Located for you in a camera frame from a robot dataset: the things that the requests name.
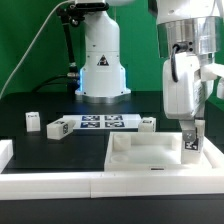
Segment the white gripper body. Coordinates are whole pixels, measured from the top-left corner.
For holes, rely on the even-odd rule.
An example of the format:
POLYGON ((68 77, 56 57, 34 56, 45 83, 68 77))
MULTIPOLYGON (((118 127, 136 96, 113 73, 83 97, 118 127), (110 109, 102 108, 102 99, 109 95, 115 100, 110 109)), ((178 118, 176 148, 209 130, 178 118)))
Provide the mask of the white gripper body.
POLYGON ((172 77, 171 59, 163 65, 163 103, 168 119, 190 120, 202 109, 213 91, 214 81, 203 81, 199 59, 186 52, 175 55, 176 75, 172 77))

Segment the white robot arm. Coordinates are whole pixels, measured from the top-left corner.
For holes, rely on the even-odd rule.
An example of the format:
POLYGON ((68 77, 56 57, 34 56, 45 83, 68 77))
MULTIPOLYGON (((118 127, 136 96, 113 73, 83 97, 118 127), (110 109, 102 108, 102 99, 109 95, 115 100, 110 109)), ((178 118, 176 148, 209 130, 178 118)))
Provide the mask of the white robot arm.
MULTIPOLYGON (((76 0, 85 12, 86 62, 81 69, 81 96, 101 101, 127 94, 120 64, 119 26, 106 9, 118 0, 76 0)), ((196 120, 223 67, 214 62, 223 0, 148 0, 156 17, 163 64, 163 102, 169 119, 180 122, 185 141, 197 138, 196 120)))

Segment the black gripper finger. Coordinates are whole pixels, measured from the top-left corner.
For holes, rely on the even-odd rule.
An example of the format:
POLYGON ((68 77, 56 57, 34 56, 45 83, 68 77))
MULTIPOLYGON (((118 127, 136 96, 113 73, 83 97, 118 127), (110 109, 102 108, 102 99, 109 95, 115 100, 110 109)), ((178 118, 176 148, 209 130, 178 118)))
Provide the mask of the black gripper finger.
POLYGON ((182 138, 185 142, 194 142, 196 139, 196 126, 193 120, 180 120, 182 138))

